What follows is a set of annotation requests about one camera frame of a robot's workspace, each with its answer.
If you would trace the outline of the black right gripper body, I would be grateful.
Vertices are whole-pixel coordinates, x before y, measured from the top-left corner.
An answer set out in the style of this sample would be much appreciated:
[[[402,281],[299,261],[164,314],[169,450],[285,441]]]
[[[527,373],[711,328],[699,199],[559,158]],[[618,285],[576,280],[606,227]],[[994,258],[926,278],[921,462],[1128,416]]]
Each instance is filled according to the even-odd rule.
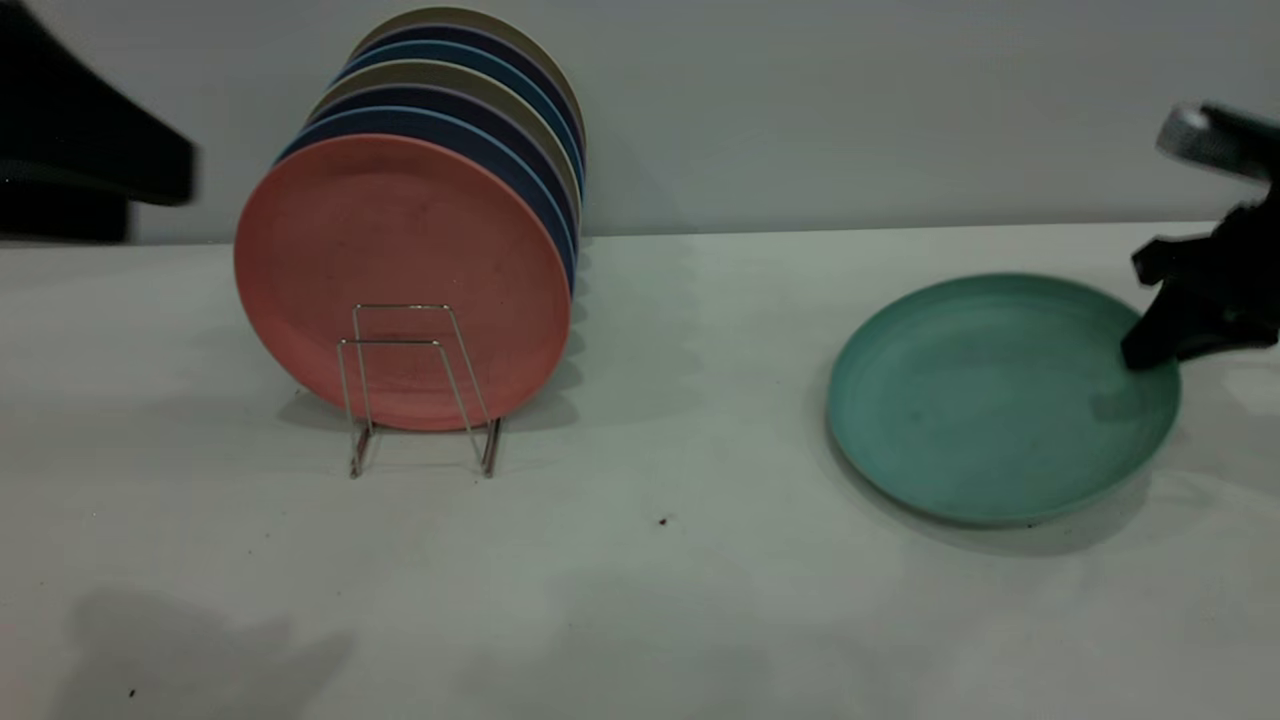
[[[1215,227],[1211,296],[1222,327],[1211,354],[1271,348],[1279,327],[1279,192],[1235,206]]]

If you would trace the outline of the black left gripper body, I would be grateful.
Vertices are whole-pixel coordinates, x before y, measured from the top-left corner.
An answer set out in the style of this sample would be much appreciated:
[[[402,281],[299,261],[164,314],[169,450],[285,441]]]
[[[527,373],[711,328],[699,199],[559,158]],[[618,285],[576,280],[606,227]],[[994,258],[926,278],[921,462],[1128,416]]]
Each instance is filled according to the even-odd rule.
[[[122,243],[136,204],[180,208],[196,146],[67,49],[22,1],[1,5],[1,231]]]

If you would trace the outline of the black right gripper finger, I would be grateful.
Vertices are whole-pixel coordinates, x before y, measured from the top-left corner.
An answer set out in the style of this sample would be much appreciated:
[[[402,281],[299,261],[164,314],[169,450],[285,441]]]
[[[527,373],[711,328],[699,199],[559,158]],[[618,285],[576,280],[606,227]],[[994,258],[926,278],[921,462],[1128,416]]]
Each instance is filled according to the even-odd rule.
[[[1179,284],[1160,287],[1153,302],[1121,342],[1128,369],[1207,356],[1215,346],[1215,305]]]
[[[1135,278],[1144,287],[1172,282],[1210,290],[1213,275],[1204,261],[1211,243],[1210,234],[1156,236],[1132,255]]]

